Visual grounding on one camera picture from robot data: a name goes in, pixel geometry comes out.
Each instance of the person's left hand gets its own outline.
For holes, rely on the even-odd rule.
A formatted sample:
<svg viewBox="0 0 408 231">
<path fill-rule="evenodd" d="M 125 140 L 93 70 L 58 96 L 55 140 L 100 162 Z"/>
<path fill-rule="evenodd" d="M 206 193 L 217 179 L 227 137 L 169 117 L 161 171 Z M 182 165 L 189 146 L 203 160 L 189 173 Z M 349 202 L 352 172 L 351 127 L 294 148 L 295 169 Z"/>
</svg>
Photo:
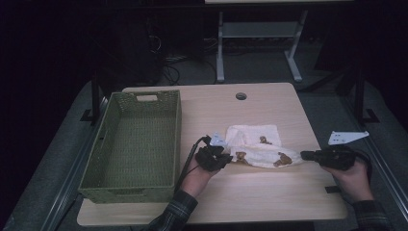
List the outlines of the person's left hand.
<svg viewBox="0 0 408 231">
<path fill-rule="evenodd" d="M 189 171 L 191 172 L 184 178 L 180 189 L 193 197 L 198 197 L 204 191 L 211 177 L 219 172 L 219 170 L 212 172 L 205 170 L 195 160 L 195 156 L 191 159 Z"/>
</svg>

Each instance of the dark plaid shirt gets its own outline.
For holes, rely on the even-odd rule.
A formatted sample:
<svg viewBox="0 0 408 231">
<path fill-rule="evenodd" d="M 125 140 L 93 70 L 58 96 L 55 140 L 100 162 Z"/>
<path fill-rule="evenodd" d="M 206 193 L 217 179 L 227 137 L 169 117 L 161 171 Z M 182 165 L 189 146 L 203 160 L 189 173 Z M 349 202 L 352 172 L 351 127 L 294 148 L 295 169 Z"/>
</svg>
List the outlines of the dark plaid shirt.
<svg viewBox="0 0 408 231">
<path fill-rule="evenodd" d="M 160 231 L 182 230 L 197 201 L 188 193 L 179 191 L 168 203 L 165 211 L 144 229 Z M 377 201 L 366 200 L 353 204 L 359 231 L 394 230 L 384 209 Z"/>
</svg>

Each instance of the person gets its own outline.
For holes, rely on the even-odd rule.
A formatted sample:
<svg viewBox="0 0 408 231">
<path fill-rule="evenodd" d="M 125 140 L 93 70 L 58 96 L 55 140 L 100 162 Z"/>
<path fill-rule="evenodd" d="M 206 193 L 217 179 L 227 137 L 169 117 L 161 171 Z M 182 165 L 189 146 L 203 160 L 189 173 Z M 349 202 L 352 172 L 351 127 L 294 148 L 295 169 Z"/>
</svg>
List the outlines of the person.
<svg viewBox="0 0 408 231">
<path fill-rule="evenodd" d="M 354 203 L 358 228 L 361 231 L 393 230 L 381 204 L 374 200 L 370 190 L 366 165 L 356 161 L 347 171 L 322 167 L 339 180 L 343 190 Z M 182 230 L 192 211 L 197 206 L 196 198 L 204 191 L 210 179 L 218 171 L 209 172 L 199 166 L 195 158 L 189 165 L 191 171 L 184 179 L 180 190 L 173 196 L 164 212 L 153 219 L 143 230 Z"/>
</svg>

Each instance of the white garment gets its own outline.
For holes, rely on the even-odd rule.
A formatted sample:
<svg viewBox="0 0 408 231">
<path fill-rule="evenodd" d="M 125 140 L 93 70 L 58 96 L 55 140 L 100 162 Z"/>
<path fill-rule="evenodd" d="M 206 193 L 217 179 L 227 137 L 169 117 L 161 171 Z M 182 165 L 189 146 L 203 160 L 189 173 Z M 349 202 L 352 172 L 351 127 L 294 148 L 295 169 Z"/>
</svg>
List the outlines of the white garment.
<svg viewBox="0 0 408 231">
<path fill-rule="evenodd" d="M 254 167 L 287 167 L 303 162 L 300 155 L 282 147 L 276 125 L 234 125 L 225 141 L 233 162 L 243 161 Z"/>
</svg>

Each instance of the basket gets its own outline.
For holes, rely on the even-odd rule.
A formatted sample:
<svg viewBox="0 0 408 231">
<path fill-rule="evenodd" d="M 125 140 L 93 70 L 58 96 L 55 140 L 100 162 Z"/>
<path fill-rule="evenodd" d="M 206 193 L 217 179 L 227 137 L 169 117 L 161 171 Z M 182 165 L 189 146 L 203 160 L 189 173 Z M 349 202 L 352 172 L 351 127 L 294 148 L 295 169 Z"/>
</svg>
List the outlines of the basket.
<svg viewBox="0 0 408 231">
<path fill-rule="evenodd" d="M 94 203 L 170 201 L 180 133 L 179 90 L 113 93 L 78 191 Z"/>
</svg>

